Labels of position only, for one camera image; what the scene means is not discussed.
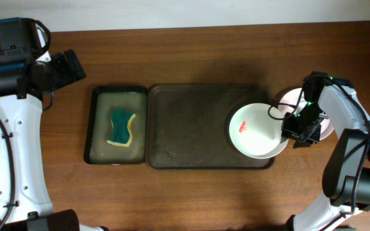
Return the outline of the white pink plate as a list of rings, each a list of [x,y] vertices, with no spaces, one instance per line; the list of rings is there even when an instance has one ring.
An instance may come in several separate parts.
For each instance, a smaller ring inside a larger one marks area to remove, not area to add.
[[[280,99],[278,110],[283,115],[285,115],[286,113],[291,113],[294,110],[301,90],[302,88],[290,90]],[[298,109],[295,111],[295,115],[297,116],[307,104],[308,102],[304,99],[304,94],[302,94]],[[323,119],[320,125],[321,125],[320,140],[323,140],[334,131],[334,128],[329,119]]]

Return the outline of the white cream plate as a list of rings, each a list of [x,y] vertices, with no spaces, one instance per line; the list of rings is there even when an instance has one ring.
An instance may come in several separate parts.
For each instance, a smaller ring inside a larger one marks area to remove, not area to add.
[[[229,137],[234,147],[255,159],[272,158],[288,144],[282,136],[281,112],[264,103],[239,108],[229,123]]]

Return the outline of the green yellow sponge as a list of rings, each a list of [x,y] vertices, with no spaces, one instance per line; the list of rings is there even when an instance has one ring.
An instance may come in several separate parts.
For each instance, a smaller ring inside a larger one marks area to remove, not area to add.
[[[136,118],[135,113],[115,109],[111,115],[112,134],[107,139],[107,143],[113,146],[129,147],[133,141],[132,122]]]

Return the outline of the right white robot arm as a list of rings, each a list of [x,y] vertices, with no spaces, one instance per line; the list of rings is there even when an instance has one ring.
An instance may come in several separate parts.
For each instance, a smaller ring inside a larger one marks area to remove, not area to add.
[[[349,80],[312,72],[304,78],[301,108],[278,117],[273,105],[241,107],[228,128],[233,145],[250,157],[263,157],[282,140],[295,146],[318,143],[320,122],[328,118],[339,138],[322,176],[322,192],[285,230],[334,230],[343,221],[370,210],[370,117]]]

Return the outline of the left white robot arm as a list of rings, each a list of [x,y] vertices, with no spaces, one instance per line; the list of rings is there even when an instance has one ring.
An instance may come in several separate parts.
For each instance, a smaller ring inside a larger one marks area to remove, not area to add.
[[[73,50],[0,58],[0,230],[90,230],[53,212],[40,144],[43,95],[85,76]]]

